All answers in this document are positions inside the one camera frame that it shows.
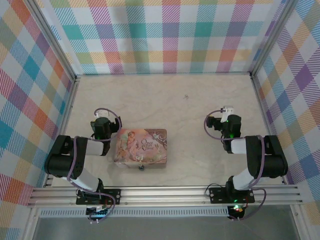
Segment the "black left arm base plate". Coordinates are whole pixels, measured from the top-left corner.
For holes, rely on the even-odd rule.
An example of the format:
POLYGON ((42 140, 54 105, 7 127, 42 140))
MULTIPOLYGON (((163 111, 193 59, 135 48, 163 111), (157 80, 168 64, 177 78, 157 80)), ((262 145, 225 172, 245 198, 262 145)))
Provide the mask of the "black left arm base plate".
POLYGON ((105 188, 102 191, 104 195, 100 195, 97 193, 89 193, 82 190, 76 191, 76 205, 107 205, 108 207, 112 206, 114 204, 112 196, 115 199, 115 204, 120 204, 121 199, 121 190, 118 188, 115 189, 108 189, 105 188))

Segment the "grey metal panel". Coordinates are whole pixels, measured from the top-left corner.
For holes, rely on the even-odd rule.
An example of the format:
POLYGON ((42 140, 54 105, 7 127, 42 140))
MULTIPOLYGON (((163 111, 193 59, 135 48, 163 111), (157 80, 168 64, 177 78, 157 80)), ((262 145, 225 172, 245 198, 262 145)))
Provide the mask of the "grey metal panel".
POLYGON ((32 240, 300 240, 290 222, 226 222, 214 217, 41 218, 32 240))

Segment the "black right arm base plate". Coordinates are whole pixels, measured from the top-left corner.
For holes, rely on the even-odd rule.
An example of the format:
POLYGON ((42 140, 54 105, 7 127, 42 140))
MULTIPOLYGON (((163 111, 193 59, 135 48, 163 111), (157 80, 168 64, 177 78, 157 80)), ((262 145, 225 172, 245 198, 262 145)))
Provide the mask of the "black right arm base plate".
POLYGON ((209 189, 211 204, 251 204, 255 202, 252 190, 230 190, 225 187, 209 189))

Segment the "aluminium frame rail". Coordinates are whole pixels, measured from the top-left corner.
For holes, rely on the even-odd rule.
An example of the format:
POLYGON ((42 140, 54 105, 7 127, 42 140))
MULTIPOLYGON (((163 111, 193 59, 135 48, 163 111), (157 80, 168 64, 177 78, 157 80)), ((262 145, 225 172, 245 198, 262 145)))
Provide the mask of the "aluminium frame rail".
POLYGON ((261 112, 261 115, 262 115, 263 123, 264 123, 264 126, 266 128, 267 134, 268 135, 273 135, 273 132, 272 132, 271 127, 270 127, 270 124, 268 122, 267 115, 266 115, 266 113, 264 111, 264 106, 263 106, 262 99, 261 99, 261 97, 259 95, 259 91, 257 90, 255 78, 254 78, 254 76, 252 74, 250 75, 250 80, 251 80, 251 83, 252 83, 252 87, 253 87, 257 102, 259 104, 259 109, 260 109, 260 112, 261 112))
MULTIPOLYGON (((74 81, 74 83, 72 84, 72 88, 71 88, 71 92, 68 98, 68 102, 64 111, 64 115, 63 115, 63 119, 62 119, 62 123, 60 126, 60 129, 58 131, 59 135, 64 135, 67 131, 67 127, 68 127, 68 123, 70 120, 70 116, 72 113, 72 109, 74 106, 74 102, 75 102, 75 98, 76 98, 76 94, 79 88, 79 83, 80 83, 80 77, 77 77, 74 81)), ((44 180, 42 183, 42 187, 46 188, 46 187, 51 187, 52 186, 52 182, 53 182, 53 176, 49 175, 48 173, 45 174, 44 176, 44 180)))
POLYGON ((172 73, 124 73, 124 74, 78 74, 77 79, 84 77, 122 77, 122 76, 176 76, 176 75, 216 75, 216 76, 249 76, 249 71, 233 71, 233 72, 172 72, 172 73))

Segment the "aluminium frame post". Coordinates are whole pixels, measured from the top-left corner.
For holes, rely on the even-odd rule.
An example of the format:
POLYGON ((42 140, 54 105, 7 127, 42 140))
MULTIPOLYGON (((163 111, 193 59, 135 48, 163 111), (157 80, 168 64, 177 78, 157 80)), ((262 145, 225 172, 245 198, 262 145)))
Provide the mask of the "aluminium frame post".
POLYGON ((310 240, 309 232, 300 205, 291 204, 290 209, 300 240, 310 240))
POLYGON ((40 208, 31 208, 20 240, 33 240, 39 217, 40 208))
POLYGON ((257 39, 257 45, 253 49, 252 62, 248 68, 248 72, 252 80, 261 69, 298 1, 299 0, 273 1, 272 7, 267 13, 265 22, 262 25, 259 37, 257 39))
POLYGON ((63 69, 66 74, 72 79, 73 82, 76 81, 77 75, 73 70, 70 62, 67 59, 62 47, 60 46, 57 38, 55 37, 50 25, 48 24, 41 8, 38 6, 36 0, 23 0, 29 9, 31 15, 34 17, 37 25, 39 26, 42 34, 47 40, 49 46, 53 49, 54 53, 57 56, 57 59, 60 61, 63 69))

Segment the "long aluminium mounting rail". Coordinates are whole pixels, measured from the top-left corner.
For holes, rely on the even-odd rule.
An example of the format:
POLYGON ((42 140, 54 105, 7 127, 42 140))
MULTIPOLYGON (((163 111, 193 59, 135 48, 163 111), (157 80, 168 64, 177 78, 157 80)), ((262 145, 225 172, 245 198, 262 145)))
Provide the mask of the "long aluminium mounting rail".
MULTIPOLYGON (((260 185, 266 190, 265 205, 300 205, 302 195, 296 185, 260 185)), ((118 207, 193 207, 210 206, 205 186, 121 187, 118 207)), ((33 207, 75 207, 76 188, 35 188, 28 202, 33 207)))

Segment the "pink decorated storage box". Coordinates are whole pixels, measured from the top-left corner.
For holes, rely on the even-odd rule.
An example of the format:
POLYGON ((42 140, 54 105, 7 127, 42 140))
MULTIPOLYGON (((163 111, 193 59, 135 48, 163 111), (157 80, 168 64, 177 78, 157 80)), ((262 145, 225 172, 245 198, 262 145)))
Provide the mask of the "pink decorated storage box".
POLYGON ((121 129, 116 138, 114 163, 120 168, 161 169, 167 165, 167 130, 121 129))

